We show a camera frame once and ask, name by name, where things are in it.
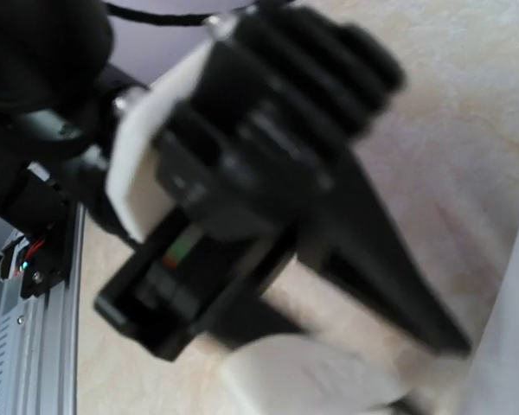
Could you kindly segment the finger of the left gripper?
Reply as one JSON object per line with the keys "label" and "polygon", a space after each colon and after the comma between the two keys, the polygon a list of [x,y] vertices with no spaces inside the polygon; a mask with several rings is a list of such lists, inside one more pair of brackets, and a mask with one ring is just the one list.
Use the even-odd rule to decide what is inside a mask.
{"label": "finger of the left gripper", "polygon": [[310,157],[298,261],[436,355],[465,357],[471,340],[420,271],[349,151]]}

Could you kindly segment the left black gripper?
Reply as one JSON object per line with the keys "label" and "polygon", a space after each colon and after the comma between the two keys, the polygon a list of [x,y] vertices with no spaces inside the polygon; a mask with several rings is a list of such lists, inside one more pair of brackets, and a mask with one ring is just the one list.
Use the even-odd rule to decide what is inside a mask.
{"label": "left black gripper", "polygon": [[138,247],[94,308],[174,361],[308,331],[262,293],[297,251],[350,124],[350,68],[313,48],[205,42],[124,117],[106,192]]}

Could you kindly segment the cream printed ribbon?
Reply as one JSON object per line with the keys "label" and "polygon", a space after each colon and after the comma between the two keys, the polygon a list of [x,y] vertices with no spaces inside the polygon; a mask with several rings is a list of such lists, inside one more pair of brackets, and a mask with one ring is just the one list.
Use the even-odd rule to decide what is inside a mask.
{"label": "cream printed ribbon", "polygon": [[393,373],[305,335],[238,348],[219,376],[245,414],[421,414]]}

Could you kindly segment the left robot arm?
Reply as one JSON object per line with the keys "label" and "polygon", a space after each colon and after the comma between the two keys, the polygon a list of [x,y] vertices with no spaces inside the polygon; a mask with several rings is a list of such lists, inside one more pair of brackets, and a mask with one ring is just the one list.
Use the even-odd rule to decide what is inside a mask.
{"label": "left robot arm", "polygon": [[81,205],[133,254],[96,311],[174,361],[302,328],[266,302],[296,259],[438,355],[468,335],[420,276],[352,141],[404,86],[362,27],[289,1],[155,16],[0,1],[0,217],[60,270]]}

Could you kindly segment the front aluminium rail base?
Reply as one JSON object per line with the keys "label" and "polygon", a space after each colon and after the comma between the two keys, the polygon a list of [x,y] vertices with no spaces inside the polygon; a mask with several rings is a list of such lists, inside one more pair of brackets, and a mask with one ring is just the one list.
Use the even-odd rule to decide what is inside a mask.
{"label": "front aluminium rail base", "polygon": [[80,265],[85,211],[74,211],[66,280],[39,297],[21,297],[18,263],[28,243],[13,231],[0,301],[0,414],[75,414]]}

